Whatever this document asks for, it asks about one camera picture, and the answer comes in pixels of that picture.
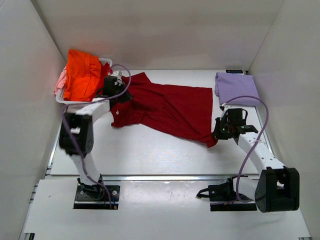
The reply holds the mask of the dark red t shirt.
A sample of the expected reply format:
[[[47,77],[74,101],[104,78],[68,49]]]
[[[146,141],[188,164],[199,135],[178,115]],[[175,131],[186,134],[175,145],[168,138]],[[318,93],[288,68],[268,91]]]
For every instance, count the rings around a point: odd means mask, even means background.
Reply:
[[[142,124],[208,148],[218,143],[212,137],[212,88],[153,83],[144,72],[122,80],[133,98],[112,107],[112,127]]]

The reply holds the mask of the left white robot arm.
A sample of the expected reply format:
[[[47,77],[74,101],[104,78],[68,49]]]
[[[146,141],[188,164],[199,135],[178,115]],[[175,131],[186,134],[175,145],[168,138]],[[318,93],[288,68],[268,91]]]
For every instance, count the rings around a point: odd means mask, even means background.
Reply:
[[[132,78],[125,83],[120,77],[107,76],[90,102],[67,104],[65,107],[80,106],[75,112],[65,111],[59,134],[59,147],[71,158],[79,174],[78,184],[82,191],[94,201],[112,197],[97,170],[91,151],[94,146],[93,126],[96,120],[111,110],[111,105],[133,99],[129,93]]]

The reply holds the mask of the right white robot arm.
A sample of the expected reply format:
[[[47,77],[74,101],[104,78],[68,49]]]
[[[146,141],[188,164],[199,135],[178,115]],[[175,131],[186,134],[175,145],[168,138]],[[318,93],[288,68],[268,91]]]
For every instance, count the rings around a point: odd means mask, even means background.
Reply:
[[[300,206],[300,174],[275,157],[260,140],[260,132],[247,124],[248,111],[221,106],[212,137],[233,139],[246,153],[258,172],[252,179],[240,172],[220,184],[211,184],[196,197],[206,198],[212,212],[260,211],[262,213],[296,211]]]

